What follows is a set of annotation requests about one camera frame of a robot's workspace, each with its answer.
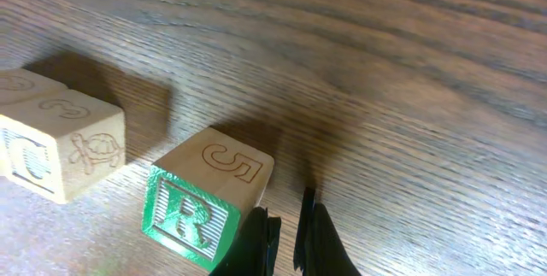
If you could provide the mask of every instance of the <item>block with green face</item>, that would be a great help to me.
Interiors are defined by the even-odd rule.
[[[143,231],[211,271],[254,208],[274,160],[207,128],[150,168]]]

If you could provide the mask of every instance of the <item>green block face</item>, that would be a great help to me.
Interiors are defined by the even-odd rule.
[[[152,165],[143,232],[212,271],[232,244],[241,213],[230,203]]]

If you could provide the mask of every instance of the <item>wooden cube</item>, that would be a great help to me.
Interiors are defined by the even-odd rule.
[[[0,106],[41,97],[67,87],[42,75],[25,69],[0,71]]]
[[[66,203],[125,163],[123,111],[66,90],[0,108],[8,179]]]
[[[143,231],[211,271],[258,204],[274,159],[212,128],[152,164]]]

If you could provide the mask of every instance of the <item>number 5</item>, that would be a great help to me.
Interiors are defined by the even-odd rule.
[[[212,168],[226,172],[242,171],[243,173],[236,174],[234,177],[247,183],[252,182],[256,174],[262,168],[262,163],[255,161],[248,156],[244,156],[241,153],[236,153],[232,157],[232,161],[219,161],[218,155],[228,154],[227,151],[228,148],[221,144],[210,144],[203,149],[202,157]]]

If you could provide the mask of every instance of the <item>wood grain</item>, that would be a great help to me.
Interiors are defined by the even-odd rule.
[[[139,223],[147,167],[209,125],[276,160],[277,275],[310,180],[363,274],[547,272],[547,0],[5,5],[3,65],[115,99],[131,159],[62,208],[0,181],[11,272],[204,274]]]

